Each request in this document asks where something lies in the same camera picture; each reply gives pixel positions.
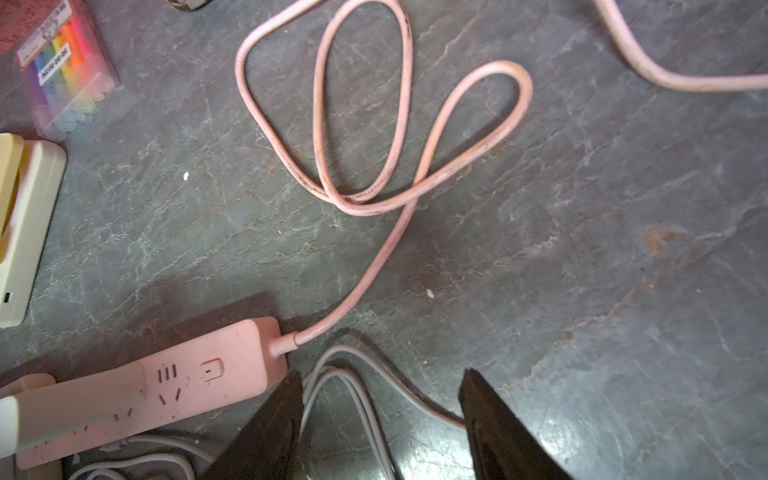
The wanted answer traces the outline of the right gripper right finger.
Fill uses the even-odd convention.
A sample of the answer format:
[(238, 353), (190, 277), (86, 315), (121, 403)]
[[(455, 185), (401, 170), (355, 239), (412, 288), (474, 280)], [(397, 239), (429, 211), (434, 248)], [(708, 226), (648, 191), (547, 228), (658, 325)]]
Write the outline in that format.
[(464, 372), (458, 394), (477, 479), (568, 479), (481, 373)]

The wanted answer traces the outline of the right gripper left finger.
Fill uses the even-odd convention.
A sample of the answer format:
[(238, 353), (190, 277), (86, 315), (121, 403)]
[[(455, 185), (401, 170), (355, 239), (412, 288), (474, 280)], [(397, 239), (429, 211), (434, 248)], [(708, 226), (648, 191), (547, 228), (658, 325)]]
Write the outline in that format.
[(295, 469), (302, 416), (301, 375), (290, 372), (203, 479), (290, 479)]

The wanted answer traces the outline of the pink power strip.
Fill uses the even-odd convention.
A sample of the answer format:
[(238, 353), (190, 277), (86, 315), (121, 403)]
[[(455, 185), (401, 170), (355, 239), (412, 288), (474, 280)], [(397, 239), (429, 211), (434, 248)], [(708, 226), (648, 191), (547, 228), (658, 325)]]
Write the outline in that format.
[(275, 318), (247, 319), (134, 361), (141, 404), (11, 456), (25, 470), (259, 396), (287, 373), (285, 356), (270, 353), (279, 336)]

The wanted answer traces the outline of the white charger adapter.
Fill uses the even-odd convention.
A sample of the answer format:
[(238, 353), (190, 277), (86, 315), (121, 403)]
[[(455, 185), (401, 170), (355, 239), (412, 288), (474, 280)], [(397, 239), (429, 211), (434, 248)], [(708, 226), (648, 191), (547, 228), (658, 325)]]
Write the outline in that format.
[(137, 362), (61, 383), (25, 375), (1, 388), (1, 456), (110, 420), (141, 404), (145, 389)]

